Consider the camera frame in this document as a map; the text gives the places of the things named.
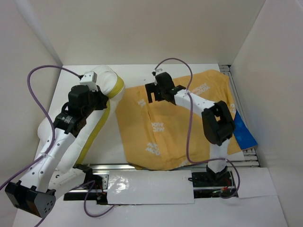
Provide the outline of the white pillow yellow trim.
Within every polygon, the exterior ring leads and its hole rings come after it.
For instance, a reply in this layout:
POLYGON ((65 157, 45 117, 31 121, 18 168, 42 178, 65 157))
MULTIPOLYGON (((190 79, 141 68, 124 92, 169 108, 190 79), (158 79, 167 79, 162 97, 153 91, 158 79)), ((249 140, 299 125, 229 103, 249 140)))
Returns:
MULTIPOLYGON (((96 85, 100 87, 101 92, 106 95, 109 100, 107 108, 101 111, 94 111, 87 119, 87 126, 84 127, 77 136, 74 143, 64 153, 61 161, 56 169, 61 173, 66 173, 71 169, 72 163, 80 164, 83 162, 88 150, 102 130, 107 120, 113 115, 119 101, 122 99, 125 90, 124 81, 107 65, 99 65, 90 71, 97 74, 96 85)), ((71 81, 63 81, 59 85, 57 92, 57 108, 49 113, 51 122, 55 121, 56 116, 61 112, 62 107, 68 102, 68 93, 71 88, 80 84, 80 78, 72 79, 71 81)), ((38 136, 45 145, 51 136, 51 122, 45 118, 38 128, 38 136)))

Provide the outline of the orange and blue pillowcase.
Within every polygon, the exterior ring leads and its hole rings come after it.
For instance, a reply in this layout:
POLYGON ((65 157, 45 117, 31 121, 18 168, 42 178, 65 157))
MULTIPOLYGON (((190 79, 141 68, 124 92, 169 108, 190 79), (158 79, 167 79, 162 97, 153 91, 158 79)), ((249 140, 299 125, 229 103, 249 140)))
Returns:
MULTIPOLYGON (((211 101, 224 101, 231 112, 234 99, 229 77, 216 70, 174 79, 175 85, 189 86, 191 92, 211 101)), ((167 101, 148 103, 144 86, 127 88, 116 108, 116 117, 128 163, 151 170, 171 170, 189 165, 186 156, 189 110, 167 101)), ((193 161, 210 157, 202 119, 193 115, 189 156, 193 161)), ((235 133, 228 154, 241 151, 235 133)))

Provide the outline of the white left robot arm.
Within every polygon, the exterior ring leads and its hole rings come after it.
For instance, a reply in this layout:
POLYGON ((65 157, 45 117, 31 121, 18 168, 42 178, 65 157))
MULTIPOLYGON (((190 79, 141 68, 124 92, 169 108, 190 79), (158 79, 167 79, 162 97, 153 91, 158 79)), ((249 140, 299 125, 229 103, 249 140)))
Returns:
POLYGON ((51 122, 51 136, 37 159, 26 167, 26 173, 14 183, 8 181, 3 188, 14 207, 45 218, 53 209, 56 200, 72 188, 87 189, 102 181, 92 169, 72 163, 65 174, 53 177, 64 153, 74 143, 80 131, 87 126, 87 119, 94 111, 107 108, 108 97, 99 86, 73 86, 68 93, 68 102, 51 122))

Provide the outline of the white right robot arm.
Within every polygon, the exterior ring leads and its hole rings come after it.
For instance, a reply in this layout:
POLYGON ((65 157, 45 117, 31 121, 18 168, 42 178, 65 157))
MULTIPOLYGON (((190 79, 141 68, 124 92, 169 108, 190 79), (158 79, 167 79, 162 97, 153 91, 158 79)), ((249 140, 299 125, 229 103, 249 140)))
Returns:
POLYGON ((227 151, 235 130, 235 123, 224 101, 214 102, 195 95, 182 85, 176 86, 167 72, 154 70, 155 81, 145 84, 148 102, 167 101, 190 111, 187 132, 186 156, 191 164, 200 164, 189 156, 189 141, 193 115, 202 119, 204 136, 210 143, 210 158, 206 163, 206 179, 211 185, 218 185, 227 173, 227 151))

